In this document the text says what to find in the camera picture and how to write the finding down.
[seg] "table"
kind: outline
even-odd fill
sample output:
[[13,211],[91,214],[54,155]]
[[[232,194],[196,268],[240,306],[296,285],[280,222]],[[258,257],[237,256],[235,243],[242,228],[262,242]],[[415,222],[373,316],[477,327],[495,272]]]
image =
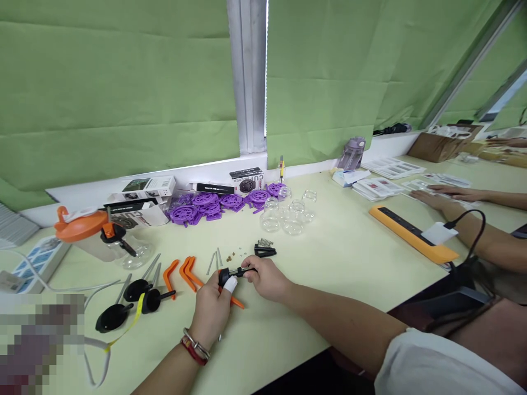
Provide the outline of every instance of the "table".
[[[429,172],[468,178],[475,188],[527,193],[526,183],[512,182],[512,179],[525,180],[526,169],[484,161],[468,165],[456,160],[430,163],[411,157],[401,159],[424,166]],[[397,182],[415,178],[423,179],[413,176]],[[152,243],[155,252],[161,253],[162,270],[174,259],[182,264],[187,256],[196,256],[193,272],[201,280],[206,280],[210,257],[217,247],[220,247],[224,266],[234,268],[247,256],[245,253],[251,254],[257,239],[265,237],[274,241],[273,247],[278,252],[274,261],[291,280],[356,298],[385,312],[447,275],[370,216],[368,210],[373,203],[337,185],[328,172],[296,177],[288,180],[288,185],[293,190],[293,198],[300,198],[305,189],[318,194],[317,218],[299,236],[289,236],[282,231],[265,234],[259,226],[259,215],[253,215],[247,207],[238,213],[229,211],[219,221],[202,219],[196,227],[168,224],[134,234]],[[390,197],[378,203],[421,229],[441,219],[434,210],[405,196]],[[527,223],[527,212],[487,203],[481,207],[487,220],[506,232]],[[53,229],[39,231],[19,251],[28,253],[38,239],[51,234]],[[457,239],[449,240],[447,245],[460,254],[456,261],[459,264],[467,248]],[[226,263],[232,253],[235,254],[232,262]],[[2,255],[0,268],[10,270],[17,262],[16,258]],[[134,271],[132,280],[140,278],[143,272],[144,268]],[[113,263],[98,262],[72,247],[53,275],[51,285],[95,285],[125,279],[127,273]],[[66,347],[65,354],[71,354],[59,359],[55,374],[49,377],[49,385],[44,386],[44,393],[131,393],[180,340],[182,328],[190,325],[195,294],[177,271],[171,279],[178,291],[176,301],[165,300],[156,313],[142,316],[112,347],[108,376],[99,389],[92,392],[88,388],[82,358],[75,354],[75,347]],[[161,276],[158,284],[163,284]],[[94,297],[84,317],[86,336],[109,342],[128,327],[131,317],[122,328],[108,334],[94,329],[97,317],[115,302],[119,290],[120,286],[114,286]],[[328,343],[300,318],[283,306],[261,298],[243,279],[235,296],[246,309],[232,308],[222,341],[213,348],[209,364],[199,373],[193,393],[253,393],[328,347]],[[102,351],[88,348],[87,354],[98,380]],[[218,383],[230,376],[236,379],[223,391]]]

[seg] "person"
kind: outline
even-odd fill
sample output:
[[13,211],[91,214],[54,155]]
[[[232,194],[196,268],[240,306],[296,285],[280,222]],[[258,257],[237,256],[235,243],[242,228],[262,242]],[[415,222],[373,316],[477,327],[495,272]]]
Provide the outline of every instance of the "person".
[[494,138],[487,140],[488,146],[509,146],[513,148],[527,148],[527,139],[524,138],[512,138],[512,139],[501,139]]
[[[487,201],[527,211],[527,194],[449,185],[431,185],[429,188],[438,194],[450,195],[453,199],[422,190],[413,191],[410,195],[440,211],[448,221],[456,219],[466,211],[456,200]],[[459,239],[468,247],[472,245],[481,228],[481,219],[477,215],[470,213],[456,225]],[[498,295],[518,304],[527,303],[527,240],[486,224],[476,245],[475,254],[480,260],[474,264],[472,272],[479,283],[485,284],[490,280],[490,287]]]
[[[466,348],[443,337],[409,329],[360,301],[295,284],[270,259],[249,256],[242,267],[256,270],[245,272],[244,277],[258,294],[285,305],[342,354],[376,375],[377,395],[525,394],[503,372]],[[231,293],[225,288],[218,291],[217,273],[198,291],[189,333],[207,350],[227,324],[230,298]],[[220,358],[221,353],[213,357]],[[132,395],[187,394],[199,367],[179,344]]]

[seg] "orange lid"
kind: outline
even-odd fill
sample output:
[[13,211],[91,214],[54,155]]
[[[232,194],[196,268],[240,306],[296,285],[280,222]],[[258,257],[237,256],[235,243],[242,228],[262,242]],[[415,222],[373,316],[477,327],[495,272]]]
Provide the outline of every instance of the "orange lid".
[[64,221],[64,215],[68,214],[68,210],[64,206],[57,209],[59,222],[55,223],[57,236],[64,242],[76,242],[97,234],[102,229],[103,225],[108,223],[108,214],[104,211],[97,211],[88,217],[80,217],[74,219],[70,223]]

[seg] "green curtain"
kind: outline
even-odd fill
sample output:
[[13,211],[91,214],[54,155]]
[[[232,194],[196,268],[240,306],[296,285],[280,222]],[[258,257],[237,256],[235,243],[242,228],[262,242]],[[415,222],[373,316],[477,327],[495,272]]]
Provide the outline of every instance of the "green curtain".
[[0,2],[0,201],[239,156],[225,0]]
[[417,126],[500,0],[270,0],[269,167],[338,157],[353,136]]
[[[527,7],[523,6],[506,27],[495,44],[474,70],[469,80],[461,87],[439,123],[454,123],[459,119],[475,119],[475,114],[485,105],[493,94],[506,82],[518,66],[527,58]],[[515,95],[519,100],[514,106],[521,106],[521,92]],[[517,109],[507,110],[509,104],[499,114],[490,130],[518,125]]]

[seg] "hand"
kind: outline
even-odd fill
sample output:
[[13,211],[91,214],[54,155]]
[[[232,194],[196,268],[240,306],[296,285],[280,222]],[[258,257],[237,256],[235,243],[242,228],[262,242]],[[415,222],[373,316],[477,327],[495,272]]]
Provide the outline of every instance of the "hand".
[[[232,293],[227,289],[227,284],[220,293],[218,280],[219,274],[214,271],[209,281],[199,289],[194,318],[188,330],[191,337],[208,351],[225,329],[231,312]],[[229,278],[229,281],[234,282],[236,288],[236,277]]]
[[516,148],[527,148],[527,139],[514,138],[514,139],[490,139],[487,140],[488,146],[511,146]]
[[487,191],[480,189],[451,187],[449,185],[430,185],[428,188],[435,190],[437,193],[451,195],[456,200],[477,201],[487,198]]
[[411,191],[410,196],[429,205],[435,210],[442,210],[446,205],[453,203],[452,200],[447,199],[446,197],[432,195],[423,190]]
[[253,283],[256,291],[265,299],[280,302],[293,285],[271,259],[251,255],[242,262],[242,267],[247,266],[255,268],[258,272],[251,270],[245,272],[243,277]]

